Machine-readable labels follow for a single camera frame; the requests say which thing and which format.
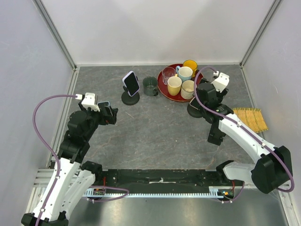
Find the blue case phone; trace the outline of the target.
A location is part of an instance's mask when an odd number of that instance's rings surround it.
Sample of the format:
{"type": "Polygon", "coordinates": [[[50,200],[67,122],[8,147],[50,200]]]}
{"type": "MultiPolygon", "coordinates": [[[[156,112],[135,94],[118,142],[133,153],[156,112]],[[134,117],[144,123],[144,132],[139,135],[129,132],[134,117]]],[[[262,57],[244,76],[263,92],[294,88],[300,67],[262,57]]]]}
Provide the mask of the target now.
{"type": "Polygon", "coordinates": [[[99,102],[97,105],[101,111],[105,111],[107,109],[110,110],[110,107],[111,107],[109,101],[102,101],[102,102],[99,102]]]}

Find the cream case phone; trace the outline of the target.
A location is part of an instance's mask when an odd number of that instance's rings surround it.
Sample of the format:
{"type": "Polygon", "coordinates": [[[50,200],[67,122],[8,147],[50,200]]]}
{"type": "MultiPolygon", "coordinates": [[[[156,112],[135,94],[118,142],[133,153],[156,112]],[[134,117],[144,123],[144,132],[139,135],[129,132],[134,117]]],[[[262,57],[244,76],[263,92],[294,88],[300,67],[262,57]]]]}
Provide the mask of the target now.
{"type": "Polygon", "coordinates": [[[192,98],[189,105],[197,110],[200,110],[200,104],[198,103],[197,99],[195,97],[192,98]]]}

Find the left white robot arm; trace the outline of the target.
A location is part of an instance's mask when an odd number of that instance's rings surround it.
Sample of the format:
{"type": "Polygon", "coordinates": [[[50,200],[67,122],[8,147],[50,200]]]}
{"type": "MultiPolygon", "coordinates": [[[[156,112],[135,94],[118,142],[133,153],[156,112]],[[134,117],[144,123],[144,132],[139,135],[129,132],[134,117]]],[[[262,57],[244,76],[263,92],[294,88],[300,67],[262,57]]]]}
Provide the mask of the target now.
{"type": "Polygon", "coordinates": [[[83,159],[90,148],[89,140],[100,125],[114,125],[117,108],[109,102],[100,102],[99,111],[82,105],[70,115],[63,141],[58,152],[59,164],[39,204],[31,213],[25,213],[21,223],[24,226],[66,226],[70,216],[91,185],[103,181],[102,166],[83,159]]]}

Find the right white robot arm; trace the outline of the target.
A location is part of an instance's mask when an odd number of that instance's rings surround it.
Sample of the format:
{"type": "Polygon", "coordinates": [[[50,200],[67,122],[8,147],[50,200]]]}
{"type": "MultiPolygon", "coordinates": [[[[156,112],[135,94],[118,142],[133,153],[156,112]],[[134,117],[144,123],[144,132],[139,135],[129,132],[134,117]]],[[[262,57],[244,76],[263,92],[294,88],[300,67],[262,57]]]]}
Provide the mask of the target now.
{"type": "Polygon", "coordinates": [[[289,149],[267,142],[247,127],[232,109],[223,105],[222,99],[227,91],[216,89],[210,82],[194,85],[199,111],[211,124],[208,142],[220,145],[228,135],[243,148],[253,163],[224,162],[215,174],[216,182],[224,186],[231,180],[240,180],[254,184],[264,194],[275,189],[292,192],[295,183],[289,149]]]}

